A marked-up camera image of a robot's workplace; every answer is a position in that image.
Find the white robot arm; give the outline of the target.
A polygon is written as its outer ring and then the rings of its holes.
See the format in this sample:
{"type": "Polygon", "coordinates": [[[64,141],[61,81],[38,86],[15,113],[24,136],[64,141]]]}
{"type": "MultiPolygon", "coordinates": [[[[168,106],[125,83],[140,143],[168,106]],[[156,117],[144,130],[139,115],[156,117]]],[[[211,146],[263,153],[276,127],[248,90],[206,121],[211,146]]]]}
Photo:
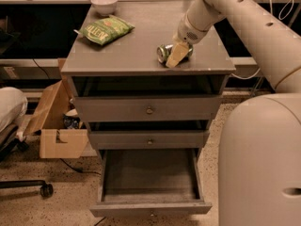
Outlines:
{"type": "Polygon", "coordinates": [[[301,226],[301,37],[253,0],[196,0],[167,64],[227,19],[273,93],[236,106],[218,156],[219,226],[301,226]]]}

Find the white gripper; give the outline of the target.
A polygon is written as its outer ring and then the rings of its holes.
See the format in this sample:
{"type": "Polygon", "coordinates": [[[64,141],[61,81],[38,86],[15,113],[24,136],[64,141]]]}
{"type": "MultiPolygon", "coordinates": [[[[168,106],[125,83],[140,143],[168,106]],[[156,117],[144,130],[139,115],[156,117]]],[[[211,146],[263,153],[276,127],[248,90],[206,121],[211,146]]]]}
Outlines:
{"type": "Polygon", "coordinates": [[[188,54],[189,44],[199,43],[207,35],[207,25],[190,19],[185,14],[176,29],[173,40],[175,43],[171,49],[166,66],[168,68],[176,67],[188,54]]]}

